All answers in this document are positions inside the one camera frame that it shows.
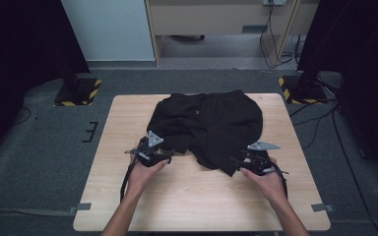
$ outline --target power outlet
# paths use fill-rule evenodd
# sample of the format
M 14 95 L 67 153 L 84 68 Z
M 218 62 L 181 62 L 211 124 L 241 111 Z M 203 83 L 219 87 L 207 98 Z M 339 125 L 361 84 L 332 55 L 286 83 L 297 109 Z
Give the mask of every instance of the power outlet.
M 263 0 L 263 5 L 264 6 L 284 6 L 286 5 L 286 0 Z

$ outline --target tripod base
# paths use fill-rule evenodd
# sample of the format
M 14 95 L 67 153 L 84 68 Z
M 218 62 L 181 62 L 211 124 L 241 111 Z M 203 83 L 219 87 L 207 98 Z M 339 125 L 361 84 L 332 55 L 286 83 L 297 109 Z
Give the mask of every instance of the tripod base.
M 283 76 L 279 78 L 284 99 L 288 104 L 326 103 L 327 96 L 318 85 L 313 85 L 310 91 L 298 92 L 296 86 L 300 76 Z
M 75 106 L 75 105 L 90 105 L 99 89 L 102 80 L 99 79 L 78 79 L 81 85 L 80 93 L 70 92 L 63 84 L 62 88 L 57 93 L 54 99 L 55 106 Z

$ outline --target yellow and black tape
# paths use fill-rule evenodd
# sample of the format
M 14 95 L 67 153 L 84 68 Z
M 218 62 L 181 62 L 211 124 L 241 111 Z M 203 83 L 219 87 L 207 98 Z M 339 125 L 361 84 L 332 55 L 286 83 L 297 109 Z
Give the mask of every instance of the yellow and black tape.
M 293 99 L 291 97 L 291 93 L 284 82 L 284 78 L 279 78 L 279 85 L 282 88 L 284 99 L 286 100 L 287 104 L 323 104 L 322 101 L 317 99 Z
M 88 99 L 81 100 L 81 101 L 75 101 L 75 100 L 61 100 L 61 101 L 55 101 L 55 106 L 76 106 L 76 105 L 91 105 L 94 101 L 97 91 L 99 90 L 99 86 L 102 80 L 95 80 L 94 85 L 91 89 L 91 92 L 89 93 Z

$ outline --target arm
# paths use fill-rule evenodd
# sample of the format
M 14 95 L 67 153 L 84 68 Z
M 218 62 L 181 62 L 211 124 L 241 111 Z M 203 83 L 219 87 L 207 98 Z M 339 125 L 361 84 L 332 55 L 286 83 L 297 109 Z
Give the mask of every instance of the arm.
M 284 194 L 284 187 L 282 186 L 282 180 L 278 173 L 272 172 L 265 176 L 258 176 L 244 168 L 241 168 L 241 172 L 245 177 L 256 184 L 263 196 L 269 201 L 281 222 L 283 232 L 287 236 L 309 236 L 302 221 L 300 221 L 296 212 L 287 201 Z
M 150 168 L 140 162 L 134 166 L 130 178 L 128 179 L 128 187 L 124 199 L 106 224 L 101 235 L 125 236 L 127 234 L 140 197 L 143 195 L 149 181 L 156 173 L 163 169 L 166 164 L 167 160 L 161 161 Z

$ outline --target forearm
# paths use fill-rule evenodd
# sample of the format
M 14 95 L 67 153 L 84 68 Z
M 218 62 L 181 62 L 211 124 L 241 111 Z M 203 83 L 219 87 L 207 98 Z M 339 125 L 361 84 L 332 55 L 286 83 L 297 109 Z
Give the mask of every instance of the forearm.
M 302 221 L 287 200 L 269 200 L 269 202 L 275 210 L 286 236 L 309 236 Z
M 102 236 L 125 236 L 143 191 L 130 190 L 102 231 Z

